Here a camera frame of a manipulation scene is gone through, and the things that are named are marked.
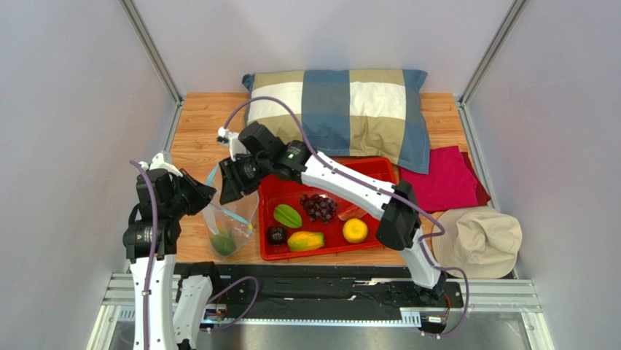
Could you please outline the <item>clear zip top bag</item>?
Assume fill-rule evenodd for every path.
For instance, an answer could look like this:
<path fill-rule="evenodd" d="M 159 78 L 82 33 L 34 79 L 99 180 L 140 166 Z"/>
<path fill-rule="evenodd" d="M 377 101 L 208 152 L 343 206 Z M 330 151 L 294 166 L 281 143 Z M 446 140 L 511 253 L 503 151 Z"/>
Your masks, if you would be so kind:
<path fill-rule="evenodd" d="M 202 214 L 209 230 L 208 239 L 211 234 L 229 234 L 237 245 L 237 252 L 258 232 L 259 196 L 254 192 L 239 201 L 222 205 L 220 203 L 220 196 L 223 194 L 222 182 L 219 166 L 214 166 L 205 184 L 216 188 L 217 192 L 210 204 L 202 210 Z M 231 256 L 223 257 L 215 251 L 214 253 L 220 258 Z"/>

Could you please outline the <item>green fake starfruit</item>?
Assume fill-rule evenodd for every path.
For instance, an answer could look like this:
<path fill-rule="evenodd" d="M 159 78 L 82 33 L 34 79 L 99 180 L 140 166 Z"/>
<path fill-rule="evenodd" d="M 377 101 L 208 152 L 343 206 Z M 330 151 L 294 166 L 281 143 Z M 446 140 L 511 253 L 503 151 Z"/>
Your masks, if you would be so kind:
<path fill-rule="evenodd" d="M 273 218 L 287 228 L 301 228 L 303 224 L 300 214 L 286 204 L 279 204 L 274 208 Z"/>

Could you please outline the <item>purple fake grape bunch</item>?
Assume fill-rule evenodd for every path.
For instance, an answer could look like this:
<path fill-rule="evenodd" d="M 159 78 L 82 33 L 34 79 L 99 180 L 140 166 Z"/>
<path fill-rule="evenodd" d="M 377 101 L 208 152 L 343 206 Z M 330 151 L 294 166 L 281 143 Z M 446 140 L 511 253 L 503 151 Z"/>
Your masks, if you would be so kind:
<path fill-rule="evenodd" d="M 311 222 L 321 221 L 327 224 L 336 216 L 336 201 L 322 195 L 304 194 L 300 197 L 300 205 Z"/>

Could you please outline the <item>dark purple fake mangosteen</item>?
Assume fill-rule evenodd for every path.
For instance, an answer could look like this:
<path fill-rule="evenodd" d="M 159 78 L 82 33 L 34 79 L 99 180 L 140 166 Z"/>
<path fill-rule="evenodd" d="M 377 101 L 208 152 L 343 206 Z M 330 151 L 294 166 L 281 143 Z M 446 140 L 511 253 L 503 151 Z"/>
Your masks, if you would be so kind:
<path fill-rule="evenodd" d="M 286 228 L 284 226 L 272 226 L 267 229 L 267 242 L 271 246 L 285 244 L 288 240 Z"/>

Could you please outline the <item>yellow green fake mango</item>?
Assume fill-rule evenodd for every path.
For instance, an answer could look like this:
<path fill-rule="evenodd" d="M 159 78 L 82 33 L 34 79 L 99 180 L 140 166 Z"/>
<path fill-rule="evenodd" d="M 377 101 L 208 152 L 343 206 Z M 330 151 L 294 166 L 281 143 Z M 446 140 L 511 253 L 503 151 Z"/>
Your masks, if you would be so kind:
<path fill-rule="evenodd" d="M 306 252 L 323 248 L 325 237 L 323 233 L 298 231 L 293 233 L 287 240 L 291 252 Z"/>

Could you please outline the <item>yellow fake lemon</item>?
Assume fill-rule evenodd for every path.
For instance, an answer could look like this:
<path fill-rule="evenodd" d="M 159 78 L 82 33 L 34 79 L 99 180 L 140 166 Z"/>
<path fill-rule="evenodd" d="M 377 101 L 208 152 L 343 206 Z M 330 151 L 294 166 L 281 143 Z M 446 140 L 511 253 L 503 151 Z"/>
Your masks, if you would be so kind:
<path fill-rule="evenodd" d="M 358 218 L 349 219 L 343 225 L 343 237 L 350 244 L 360 244 L 368 236 L 367 224 Z"/>

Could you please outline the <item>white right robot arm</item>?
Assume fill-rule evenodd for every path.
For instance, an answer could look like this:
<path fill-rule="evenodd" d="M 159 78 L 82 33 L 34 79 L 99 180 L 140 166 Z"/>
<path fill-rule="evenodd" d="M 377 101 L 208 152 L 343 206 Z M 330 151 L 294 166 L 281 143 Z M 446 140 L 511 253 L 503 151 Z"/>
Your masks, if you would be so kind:
<path fill-rule="evenodd" d="M 306 137 L 285 144 L 258 122 L 240 133 L 220 128 L 216 140 L 230 151 L 219 162 L 222 205 L 254 193 L 269 175 L 332 193 L 379 221 L 376 239 L 399 252 L 415 285 L 436 298 L 444 292 L 446 274 L 422 235 L 422 211 L 409 183 L 392 184 L 345 167 L 316 151 Z"/>

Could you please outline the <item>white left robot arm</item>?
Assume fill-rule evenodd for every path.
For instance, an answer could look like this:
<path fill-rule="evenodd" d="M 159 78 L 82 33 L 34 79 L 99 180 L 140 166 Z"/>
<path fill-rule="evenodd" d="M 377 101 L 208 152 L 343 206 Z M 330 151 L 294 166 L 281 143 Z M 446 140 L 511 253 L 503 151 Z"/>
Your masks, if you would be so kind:
<path fill-rule="evenodd" d="M 208 299 L 221 290 L 214 262 L 177 264 L 180 221 L 216 189 L 186 171 L 136 165 L 138 203 L 122 237 L 135 293 L 135 349 L 196 349 Z"/>

